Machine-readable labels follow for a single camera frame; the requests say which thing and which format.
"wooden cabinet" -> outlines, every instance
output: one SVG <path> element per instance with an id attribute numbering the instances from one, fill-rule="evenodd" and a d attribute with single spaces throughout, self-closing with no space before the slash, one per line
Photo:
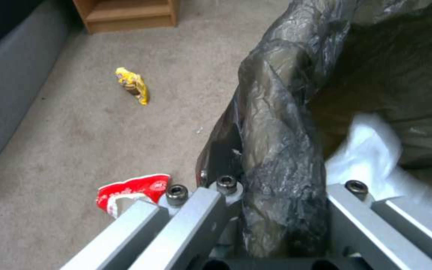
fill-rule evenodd
<path id="1" fill-rule="evenodd" d="M 89 33 L 176 26 L 179 0 L 73 0 Z"/>

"garbage bag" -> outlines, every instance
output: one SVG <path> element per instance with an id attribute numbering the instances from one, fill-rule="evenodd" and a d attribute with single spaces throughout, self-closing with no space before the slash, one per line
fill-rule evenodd
<path id="1" fill-rule="evenodd" d="M 223 174 L 240 178 L 250 256 L 325 251 L 323 144 L 308 103 L 327 85 L 351 22 L 379 25 L 430 3 L 367 2 L 294 0 L 240 65 L 235 94 L 198 157 L 196 182 L 208 186 Z"/>
<path id="2" fill-rule="evenodd" d="M 354 25 L 336 68 L 310 102 L 330 156 L 356 113 L 378 113 L 401 139 L 400 165 L 432 167 L 432 5 Z"/>

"metal frame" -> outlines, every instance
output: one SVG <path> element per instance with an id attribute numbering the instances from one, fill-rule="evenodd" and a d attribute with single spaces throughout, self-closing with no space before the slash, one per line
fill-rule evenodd
<path id="1" fill-rule="evenodd" d="M 376 203 L 373 210 L 432 258 L 432 218 L 406 198 Z"/>
<path id="2" fill-rule="evenodd" d="M 169 219 L 166 208 L 137 200 L 62 269 L 127 269 Z"/>
<path id="3" fill-rule="evenodd" d="M 187 269 L 206 260 L 228 222 L 225 198 L 198 188 L 131 270 Z"/>
<path id="4" fill-rule="evenodd" d="M 432 259 L 341 184 L 327 187 L 331 247 L 335 254 L 361 254 L 375 269 L 432 269 Z"/>

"bolt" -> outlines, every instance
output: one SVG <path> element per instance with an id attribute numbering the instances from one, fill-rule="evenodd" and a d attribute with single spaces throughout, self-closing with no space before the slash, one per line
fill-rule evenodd
<path id="1" fill-rule="evenodd" d="M 216 180 L 216 188 L 223 195 L 235 193 L 238 189 L 237 185 L 238 181 L 231 175 L 223 175 Z"/>
<path id="2" fill-rule="evenodd" d="M 367 185 L 358 180 L 349 180 L 344 184 L 344 187 L 360 200 L 365 200 L 368 194 Z"/>
<path id="3" fill-rule="evenodd" d="M 174 184 L 166 190 L 166 199 L 171 206 L 180 206 L 188 199 L 188 189 L 181 184 Z"/>

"floor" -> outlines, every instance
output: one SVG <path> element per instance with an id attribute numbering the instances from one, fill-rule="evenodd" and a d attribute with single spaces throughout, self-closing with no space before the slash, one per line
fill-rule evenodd
<path id="1" fill-rule="evenodd" d="M 194 189 L 239 63 L 287 5 L 183 0 L 177 28 L 73 33 L 0 154 L 0 269 L 61 267 L 113 220 L 95 204 L 107 183 L 169 173 Z M 148 106 L 117 84 L 120 66 L 143 75 Z"/>

